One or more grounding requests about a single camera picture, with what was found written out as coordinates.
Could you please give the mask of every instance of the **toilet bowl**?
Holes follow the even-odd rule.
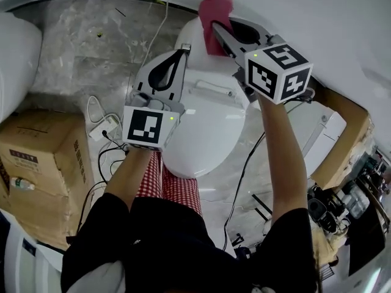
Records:
[[[0,13],[0,122],[22,102],[34,82],[42,33],[33,24]]]
[[[232,152],[249,101],[232,77],[238,69],[236,63],[206,53],[199,18],[182,29],[175,48],[183,43],[191,45],[181,97],[186,113],[162,157],[175,176],[197,178],[211,172]]]

